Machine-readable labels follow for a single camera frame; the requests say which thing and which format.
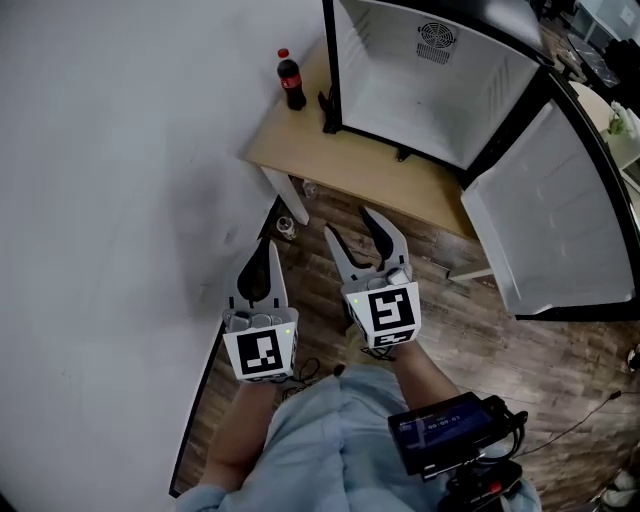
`cola bottle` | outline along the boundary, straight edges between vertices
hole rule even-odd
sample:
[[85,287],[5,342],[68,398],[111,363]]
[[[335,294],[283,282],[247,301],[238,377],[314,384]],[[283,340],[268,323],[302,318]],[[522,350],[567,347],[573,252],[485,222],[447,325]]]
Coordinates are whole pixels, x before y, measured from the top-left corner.
[[283,48],[278,50],[278,57],[284,59],[278,64],[278,76],[282,88],[287,93],[287,105],[292,110],[302,110],[307,104],[302,92],[302,79],[300,78],[300,68],[295,61],[288,59],[289,50]]

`light blue shirt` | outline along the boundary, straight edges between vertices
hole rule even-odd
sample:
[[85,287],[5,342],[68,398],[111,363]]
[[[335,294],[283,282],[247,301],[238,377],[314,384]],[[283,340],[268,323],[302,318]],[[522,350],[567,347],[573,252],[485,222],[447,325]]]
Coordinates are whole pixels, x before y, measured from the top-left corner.
[[[178,498],[177,512],[436,512],[449,476],[408,476],[388,430],[387,418],[406,410],[395,376],[382,368],[327,377],[278,408],[240,490],[199,485]],[[527,482],[508,506],[541,510]]]

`open door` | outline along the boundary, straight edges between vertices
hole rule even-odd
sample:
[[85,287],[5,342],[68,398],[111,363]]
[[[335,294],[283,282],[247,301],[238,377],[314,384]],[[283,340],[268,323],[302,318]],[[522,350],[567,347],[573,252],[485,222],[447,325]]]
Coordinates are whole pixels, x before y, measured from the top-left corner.
[[548,79],[551,99],[462,202],[509,311],[640,318],[640,243],[626,190],[576,98]]

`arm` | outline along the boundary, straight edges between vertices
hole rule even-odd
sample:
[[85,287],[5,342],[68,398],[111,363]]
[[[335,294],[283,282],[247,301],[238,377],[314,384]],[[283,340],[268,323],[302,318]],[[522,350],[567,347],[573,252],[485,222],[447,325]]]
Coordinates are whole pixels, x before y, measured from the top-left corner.
[[458,396],[458,388],[440,371],[417,341],[395,348],[393,370],[409,409],[419,409]]
[[237,491],[262,453],[277,387],[243,383],[211,438],[201,484]]

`mini fridge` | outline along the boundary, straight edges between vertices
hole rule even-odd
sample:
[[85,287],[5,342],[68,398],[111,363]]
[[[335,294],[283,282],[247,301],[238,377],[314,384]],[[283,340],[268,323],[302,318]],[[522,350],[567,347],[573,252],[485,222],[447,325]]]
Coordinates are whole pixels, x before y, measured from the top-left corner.
[[524,0],[323,0],[336,129],[452,169],[508,310],[640,318],[609,150]]

